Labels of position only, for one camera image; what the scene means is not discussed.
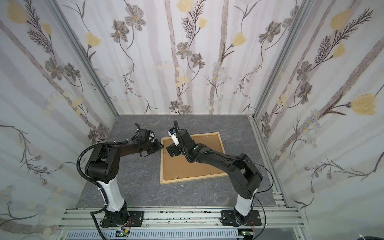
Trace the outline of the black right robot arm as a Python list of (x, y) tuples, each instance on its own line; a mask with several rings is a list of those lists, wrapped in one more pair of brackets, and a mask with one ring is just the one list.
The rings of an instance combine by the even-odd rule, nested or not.
[(185, 156), (189, 163), (207, 164), (225, 172), (238, 194), (234, 212), (246, 217), (253, 209), (254, 195), (257, 193), (263, 176), (249, 156), (227, 155), (210, 147), (195, 143), (187, 130), (169, 130), (173, 143), (166, 147), (171, 157)]

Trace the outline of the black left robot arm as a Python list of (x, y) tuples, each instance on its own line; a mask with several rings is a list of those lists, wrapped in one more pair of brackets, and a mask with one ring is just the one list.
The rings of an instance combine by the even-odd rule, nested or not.
[(108, 214), (127, 210), (117, 183), (121, 157), (139, 154), (147, 157), (163, 149), (154, 132), (138, 129), (133, 137), (122, 142), (105, 142), (91, 146), (91, 156), (83, 174), (87, 181), (95, 184), (102, 193)]

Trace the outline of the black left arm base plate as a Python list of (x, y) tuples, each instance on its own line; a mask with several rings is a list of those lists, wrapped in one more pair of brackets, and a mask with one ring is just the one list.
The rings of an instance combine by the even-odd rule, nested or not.
[(128, 211), (130, 222), (129, 227), (141, 227), (144, 220), (144, 211)]

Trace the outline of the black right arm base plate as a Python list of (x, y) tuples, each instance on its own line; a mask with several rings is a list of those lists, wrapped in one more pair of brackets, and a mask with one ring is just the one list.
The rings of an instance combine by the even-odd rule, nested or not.
[(236, 210), (221, 211), (220, 222), (225, 227), (252, 227), (262, 225), (260, 213), (257, 210), (251, 210), (246, 216), (241, 215)]

